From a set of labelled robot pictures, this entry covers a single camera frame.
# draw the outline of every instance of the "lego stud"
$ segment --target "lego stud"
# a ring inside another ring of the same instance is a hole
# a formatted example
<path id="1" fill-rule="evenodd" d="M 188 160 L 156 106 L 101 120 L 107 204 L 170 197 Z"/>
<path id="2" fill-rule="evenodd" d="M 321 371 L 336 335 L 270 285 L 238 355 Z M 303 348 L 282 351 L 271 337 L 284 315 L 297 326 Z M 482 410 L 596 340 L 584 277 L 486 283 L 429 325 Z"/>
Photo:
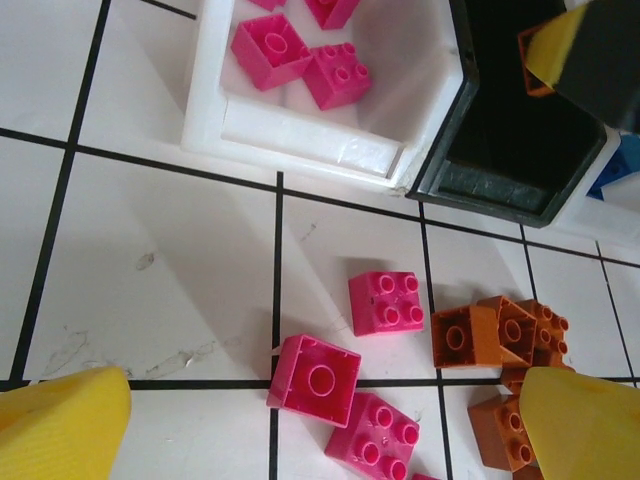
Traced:
<path id="1" fill-rule="evenodd" d="M 569 321 L 564 317 L 558 317 L 555 315 L 551 320 L 551 326 L 556 329 L 560 329 L 563 332 L 569 330 Z"/>
<path id="2" fill-rule="evenodd" d="M 378 446 L 370 440 L 363 439 L 356 448 L 356 455 L 367 465 L 375 465 L 380 460 Z"/>
<path id="3" fill-rule="evenodd" d="M 509 452 L 514 459 L 524 463 L 530 463 L 533 457 L 531 447 L 519 442 L 518 440 L 513 440 L 511 442 L 509 445 Z"/>
<path id="4" fill-rule="evenodd" d="M 316 365 L 309 372 L 309 390 L 318 397 L 326 397 L 336 386 L 336 376 L 326 365 Z"/>
<path id="5" fill-rule="evenodd" d="M 447 347 L 454 352 L 461 350 L 464 346 L 465 335 L 460 327 L 450 327 L 446 335 Z"/>
<path id="6" fill-rule="evenodd" d="M 507 320 L 502 327 L 502 334 L 507 343 L 515 343 L 522 338 L 522 329 L 515 320 Z"/>
<path id="7" fill-rule="evenodd" d="M 404 423 L 396 426 L 395 432 L 396 437 L 402 443 L 407 445 L 415 445 L 418 443 L 420 434 L 418 433 L 418 429 L 410 423 Z"/>
<path id="8" fill-rule="evenodd" d="M 393 423 L 393 413 L 387 407 L 374 405 L 370 411 L 371 423 L 378 427 L 389 428 Z"/>
<path id="9" fill-rule="evenodd" d="M 377 278 L 375 289 L 380 295 L 388 295 L 389 293 L 393 292 L 396 289 L 396 282 L 393 281 L 393 278 L 391 278 L 391 275 L 387 275 L 383 273 Z"/>
<path id="10" fill-rule="evenodd" d="M 384 474 L 390 480 L 405 480 L 407 478 L 407 466 L 397 458 L 384 458 Z"/>

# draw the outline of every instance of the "white container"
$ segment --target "white container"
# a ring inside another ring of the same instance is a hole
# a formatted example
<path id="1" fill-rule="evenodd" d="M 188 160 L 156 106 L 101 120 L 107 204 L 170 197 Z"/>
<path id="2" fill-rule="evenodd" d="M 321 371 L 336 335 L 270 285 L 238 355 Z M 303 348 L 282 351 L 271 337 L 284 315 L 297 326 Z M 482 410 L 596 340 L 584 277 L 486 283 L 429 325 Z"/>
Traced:
<path id="1" fill-rule="evenodd" d="M 449 2 L 363 0 L 339 31 L 321 30 L 304 0 L 278 12 L 309 47 L 352 42 L 372 89 L 325 112 L 301 79 L 258 91 L 229 47 L 240 21 L 270 12 L 204 0 L 182 147 L 376 190 L 410 187 L 462 85 Z"/>

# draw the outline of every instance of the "upside-down lego brick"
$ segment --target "upside-down lego brick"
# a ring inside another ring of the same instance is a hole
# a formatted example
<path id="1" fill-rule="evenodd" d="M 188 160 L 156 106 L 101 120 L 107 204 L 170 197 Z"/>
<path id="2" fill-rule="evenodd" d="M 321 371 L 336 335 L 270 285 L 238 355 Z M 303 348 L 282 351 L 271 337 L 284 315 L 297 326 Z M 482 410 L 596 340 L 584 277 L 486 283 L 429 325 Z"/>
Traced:
<path id="1" fill-rule="evenodd" d="M 367 272 L 349 280 L 353 332 L 363 335 L 424 328 L 420 282 L 410 272 Z"/>
<path id="2" fill-rule="evenodd" d="M 527 370 L 526 368 L 504 368 L 500 375 L 500 383 L 514 395 L 520 395 Z"/>
<path id="3" fill-rule="evenodd" d="M 323 30 L 337 30 L 347 23 L 360 0 L 306 0 Z"/>
<path id="4" fill-rule="evenodd" d="M 281 13 L 241 22 L 231 51 L 261 91 L 300 78 L 311 62 L 309 49 Z"/>
<path id="5" fill-rule="evenodd" d="M 260 5 L 262 8 L 264 8 L 265 10 L 269 10 L 270 12 L 273 12 L 273 9 L 276 8 L 278 5 L 284 7 L 287 4 L 287 0 L 249 0 L 252 3 L 255 3 L 256 5 Z"/>
<path id="6" fill-rule="evenodd" d="M 498 395 L 469 407 L 468 411 L 485 466 L 515 472 L 534 460 L 518 397 L 503 399 Z"/>
<path id="7" fill-rule="evenodd" d="M 433 363 L 447 367 L 501 367 L 498 318 L 489 307 L 469 305 L 431 316 Z"/>
<path id="8" fill-rule="evenodd" d="M 312 48 L 311 55 L 302 78 L 320 110 L 355 103 L 371 88 L 369 69 L 351 43 Z"/>
<path id="9" fill-rule="evenodd" d="M 405 480 L 420 426 L 373 393 L 356 393 L 347 428 L 335 428 L 325 454 L 366 478 Z"/>
<path id="10" fill-rule="evenodd" d="M 344 427 L 349 421 L 361 357 L 310 335 L 282 344 L 267 406 Z"/>
<path id="11" fill-rule="evenodd" d="M 536 318 L 504 296 L 485 298 L 477 303 L 496 312 L 503 366 L 530 367 L 533 361 Z"/>

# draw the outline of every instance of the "white tile floor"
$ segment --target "white tile floor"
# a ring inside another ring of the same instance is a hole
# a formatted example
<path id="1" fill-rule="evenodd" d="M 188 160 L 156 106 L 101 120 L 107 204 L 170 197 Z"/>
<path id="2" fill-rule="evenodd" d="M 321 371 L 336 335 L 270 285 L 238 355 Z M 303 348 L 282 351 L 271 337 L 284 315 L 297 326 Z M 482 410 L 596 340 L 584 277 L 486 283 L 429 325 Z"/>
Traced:
<path id="1" fill-rule="evenodd" d="M 114 479 L 353 478 L 322 455 L 330 429 L 264 405 L 272 348 L 315 333 L 420 423 L 412 471 L 510 478 L 466 414 L 499 372 L 441 379 L 428 329 L 353 337 L 346 281 L 370 268 L 414 271 L 425 308 L 535 294 L 578 371 L 635 380 L 637 251 L 181 152 L 199 2 L 156 3 L 0 6 L 0 390 L 122 366 Z"/>

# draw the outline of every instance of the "pink duplo block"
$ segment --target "pink duplo block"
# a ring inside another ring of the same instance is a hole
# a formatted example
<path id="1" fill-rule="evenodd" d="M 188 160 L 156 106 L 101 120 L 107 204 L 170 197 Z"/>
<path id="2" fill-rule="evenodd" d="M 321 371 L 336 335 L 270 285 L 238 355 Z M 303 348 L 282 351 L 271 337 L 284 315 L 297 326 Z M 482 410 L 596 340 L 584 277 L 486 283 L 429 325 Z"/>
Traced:
<path id="1" fill-rule="evenodd" d="M 241 22 L 231 51 L 262 91 L 300 78 L 311 62 L 309 49 L 281 13 Z"/>
<path id="2" fill-rule="evenodd" d="M 420 426 L 373 393 L 356 393 L 347 428 L 334 429 L 324 453 L 366 478 L 405 480 Z"/>
<path id="3" fill-rule="evenodd" d="M 284 7 L 287 3 L 287 0 L 249 0 L 249 1 L 255 3 L 256 5 L 260 5 L 262 8 L 264 8 L 265 10 L 269 10 L 270 12 L 273 12 L 273 9 L 276 8 L 278 5 Z"/>
<path id="4" fill-rule="evenodd" d="M 356 337 L 424 328 L 420 282 L 410 272 L 367 272 L 349 280 Z"/>
<path id="5" fill-rule="evenodd" d="M 344 427 L 349 421 L 361 357 L 310 335 L 285 339 L 267 406 Z"/>
<path id="6" fill-rule="evenodd" d="M 323 30 L 342 28 L 360 0 L 306 0 L 307 6 Z"/>
<path id="7" fill-rule="evenodd" d="M 371 88 L 369 69 L 350 43 L 312 48 L 304 81 L 320 110 L 357 102 Z"/>

